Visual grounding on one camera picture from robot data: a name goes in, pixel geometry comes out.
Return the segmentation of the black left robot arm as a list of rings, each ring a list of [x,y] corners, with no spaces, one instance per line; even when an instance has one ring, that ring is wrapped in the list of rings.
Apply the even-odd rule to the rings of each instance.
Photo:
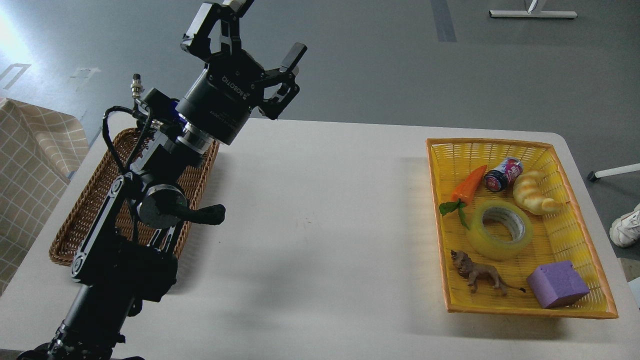
[[[204,67],[183,98],[155,88],[144,95],[135,73],[133,107],[105,110],[102,137],[118,175],[70,266],[81,287],[50,342],[23,351],[19,360],[109,360],[126,341],[126,319],[176,284],[174,251],[185,223],[216,226],[226,218],[221,204],[192,209],[178,180],[205,162],[215,142],[233,143],[253,109],[277,120],[299,94],[298,62],[307,51],[297,42],[278,68],[264,69],[240,36],[252,4],[199,7],[180,47]]]

